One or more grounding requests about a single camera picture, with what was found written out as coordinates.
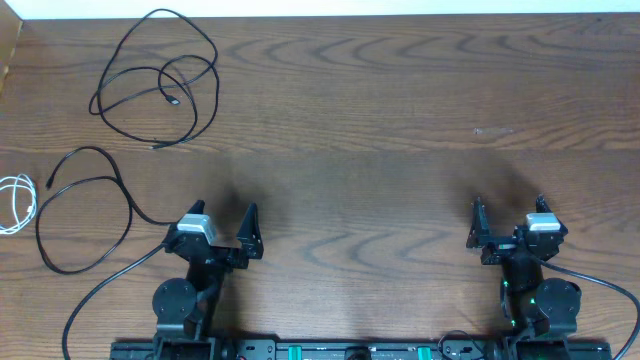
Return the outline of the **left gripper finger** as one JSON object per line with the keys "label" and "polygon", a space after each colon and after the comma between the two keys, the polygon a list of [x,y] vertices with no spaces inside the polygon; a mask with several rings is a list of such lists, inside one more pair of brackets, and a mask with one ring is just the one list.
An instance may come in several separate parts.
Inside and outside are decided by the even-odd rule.
{"label": "left gripper finger", "polygon": [[236,239],[245,250],[262,250],[263,242],[259,227],[258,207],[251,203],[244,215]]}
{"label": "left gripper finger", "polygon": [[189,233],[205,233],[206,220],[204,219],[205,202],[197,200],[191,208],[175,224],[177,231]]}

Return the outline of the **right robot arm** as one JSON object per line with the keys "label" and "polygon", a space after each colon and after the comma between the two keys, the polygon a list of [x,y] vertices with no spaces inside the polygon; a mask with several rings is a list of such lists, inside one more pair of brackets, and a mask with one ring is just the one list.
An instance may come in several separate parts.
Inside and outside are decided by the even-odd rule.
{"label": "right robot arm", "polygon": [[476,199],[466,246],[481,250],[481,263],[502,271],[501,306],[512,331],[488,343],[487,359],[567,359],[567,336],[577,330],[580,287],[560,278],[545,278],[542,265],[559,253],[568,229],[543,196],[536,211],[508,236],[492,233],[485,205]]}

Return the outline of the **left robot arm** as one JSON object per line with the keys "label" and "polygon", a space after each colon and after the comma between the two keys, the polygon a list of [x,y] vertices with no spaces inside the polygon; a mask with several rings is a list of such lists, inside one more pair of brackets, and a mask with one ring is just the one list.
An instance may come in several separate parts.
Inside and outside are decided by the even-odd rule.
{"label": "left robot arm", "polygon": [[169,230],[162,241],[165,252],[188,262],[183,278],[162,283],[152,299],[157,316],[153,338],[154,359],[234,359],[236,346],[221,335],[209,333],[221,297],[225,276],[246,269],[249,261],[263,257],[258,207],[249,205],[236,239],[238,247],[215,243],[216,230],[204,213],[204,202],[196,203]]}

